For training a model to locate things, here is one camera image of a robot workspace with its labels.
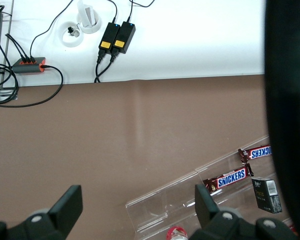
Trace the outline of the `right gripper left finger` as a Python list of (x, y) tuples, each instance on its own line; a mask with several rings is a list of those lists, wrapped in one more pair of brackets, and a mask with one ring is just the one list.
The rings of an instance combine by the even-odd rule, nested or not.
[(0, 221), (0, 240), (65, 240), (82, 212), (82, 186), (72, 185), (47, 212), (34, 213), (11, 228)]

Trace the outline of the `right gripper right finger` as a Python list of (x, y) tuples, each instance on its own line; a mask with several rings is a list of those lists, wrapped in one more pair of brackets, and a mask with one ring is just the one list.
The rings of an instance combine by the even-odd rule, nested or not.
[(208, 189), (195, 186), (195, 212), (201, 228), (190, 240), (296, 240), (298, 237), (280, 220), (259, 218), (251, 224), (229, 210), (220, 210)]

